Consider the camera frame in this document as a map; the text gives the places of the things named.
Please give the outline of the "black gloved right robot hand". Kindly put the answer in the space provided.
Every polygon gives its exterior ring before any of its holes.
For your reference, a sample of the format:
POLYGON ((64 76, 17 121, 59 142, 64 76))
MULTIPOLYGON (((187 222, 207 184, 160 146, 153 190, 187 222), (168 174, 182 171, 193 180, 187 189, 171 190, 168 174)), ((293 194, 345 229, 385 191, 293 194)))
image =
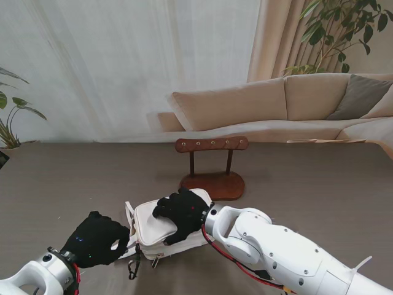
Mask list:
POLYGON ((209 205, 199 195, 181 187, 169 197, 159 199, 152 216, 169 219, 175 224, 176 232, 163 241, 165 245, 173 245, 202 228, 203 213, 208 209, 209 205))

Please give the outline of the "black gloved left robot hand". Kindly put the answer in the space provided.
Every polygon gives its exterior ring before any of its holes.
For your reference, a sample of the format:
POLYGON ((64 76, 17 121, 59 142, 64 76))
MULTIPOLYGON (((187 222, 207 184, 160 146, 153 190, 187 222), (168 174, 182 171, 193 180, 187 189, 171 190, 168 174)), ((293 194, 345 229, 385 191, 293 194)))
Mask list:
POLYGON ((129 228, 92 211, 71 234, 60 253, 72 253, 76 265, 83 269, 109 265, 125 254, 129 240, 129 228))

